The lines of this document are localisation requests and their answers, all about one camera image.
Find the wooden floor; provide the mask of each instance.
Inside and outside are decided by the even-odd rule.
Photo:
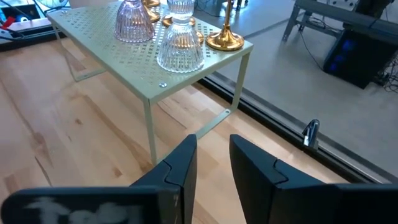
[[[95,66],[64,40],[74,69]],[[75,83],[58,42],[0,53],[0,202],[36,186],[127,186],[150,168],[142,103],[110,74]],[[165,154],[226,103],[193,85],[153,108]],[[194,223],[244,223],[229,164],[240,134],[325,182],[345,182],[242,112],[198,142]]]

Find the glass vase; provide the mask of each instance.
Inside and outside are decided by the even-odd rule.
[[[172,25],[166,30],[157,63],[171,72],[193,72],[205,60],[196,31],[189,24],[195,0],[168,0]]]
[[[155,29],[141,0],[122,2],[116,17],[114,35],[123,42],[143,42],[153,38]]]

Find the table leg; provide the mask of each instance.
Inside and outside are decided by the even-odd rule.
[[[250,53],[243,55],[241,64],[239,66],[238,79],[236,80],[234,99],[232,100],[231,112],[236,110],[239,105],[239,100],[241,99],[242,89],[243,89],[243,81],[246,75],[246,69],[248,68]]]
[[[305,11],[303,19],[301,21],[303,23],[306,23],[311,16],[312,16],[312,12]],[[300,25],[300,28],[298,29],[298,31],[303,32],[304,27],[305,27],[304,25]]]
[[[249,57],[250,53],[247,53],[242,57],[241,65],[239,67],[238,79],[236,80],[232,105],[228,109],[225,109],[223,112],[217,115],[209,123],[205,124],[204,127],[199,129],[196,133],[198,139],[202,138],[205,134],[211,131],[215,126],[217,126],[217,124],[222,122],[225,118],[227,118],[233,111],[235,111],[238,108],[239,100],[241,98],[242,89],[243,89],[243,81],[246,75],[246,69],[248,67]]]
[[[293,7],[292,15],[290,15],[289,22],[286,25],[285,33],[282,38],[283,41],[286,41],[292,32],[293,27],[296,25],[297,16],[299,16],[300,8],[298,6]]]
[[[238,3],[236,4],[236,10],[237,11],[241,10],[241,5],[242,5],[242,0],[238,0]]]
[[[65,60],[67,61],[69,72],[72,75],[72,78],[74,79],[75,82],[82,81],[82,80],[85,80],[86,78],[93,77],[93,76],[98,75],[100,73],[106,72],[105,69],[101,68],[101,69],[98,69],[98,70],[96,70],[94,72],[89,72],[87,74],[80,75],[80,76],[77,77],[75,75],[75,73],[73,72],[72,64],[69,61],[69,58],[68,58],[68,55],[67,55],[68,50],[62,44],[62,41],[61,41],[61,38],[60,38],[60,35],[59,35],[60,31],[54,25],[52,25],[52,27],[53,27],[53,29],[55,31],[55,36],[57,37],[57,40],[59,41],[59,43],[60,43],[60,45],[62,47],[63,56],[65,57]]]
[[[154,120],[152,117],[152,109],[150,107],[149,100],[144,101],[144,112],[145,112],[145,121],[146,121],[147,132],[148,132],[150,159],[152,161],[152,164],[154,166],[156,166],[157,165],[157,154],[156,154],[156,145],[155,145]]]

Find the gold candle holder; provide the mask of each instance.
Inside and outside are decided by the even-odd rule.
[[[232,0],[228,0],[223,29],[220,32],[212,32],[206,37],[206,43],[209,47],[224,51],[239,50],[243,47],[243,37],[232,33],[231,26],[229,25],[231,10]]]
[[[160,19],[160,14],[158,12],[152,12],[149,8],[148,8],[148,1],[150,0],[142,0],[143,4],[144,4],[144,8],[145,10],[148,12],[150,21],[152,23],[159,21]]]
[[[156,7],[160,5],[160,0],[146,0],[148,7]]]
[[[163,26],[169,27],[169,26],[172,25],[172,23],[173,23],[173,20],[172,20],[172,16],[171,15],[167,15],[167,16],[163,17],[163,19],[162,19]],[[190,20],[189,20],[189,24],[191,26],[194,26],[195,25],[195,18],[191,17]],[[201,32],[199,32],[199,31],[197,31],[197,36],[199,38],[199,43],[202,44],[203,41],[205,40],[205,36],[203,36],[203,34]]]

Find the gray floor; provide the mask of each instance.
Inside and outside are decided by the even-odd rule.
[[[282,43],[286,25],[283,21],[290,16],[293,1],[249,0],[249,5],[252,3],[254,7],[241,11],[233,26],[234,32],[248,36],[246,39],[254,44],[245,89],[303,123],[319,119],[324,135],[398,176],[398,94],[373,84],[362,90],[325,74],[305,49],[297,30]],[[389,20],[398,22],[398,2],[389,6],[388,12]],[[200,18],[221,24],[209,15]],[[341,27],[336,21],[326,22]],[[273,24],[278,25],[267,30]],[[317,62],[323,65],[335,38],[311,29],[305,29],[303,37]],[[238,67],[239,62],[235,62],[219,72],[235,80]]]

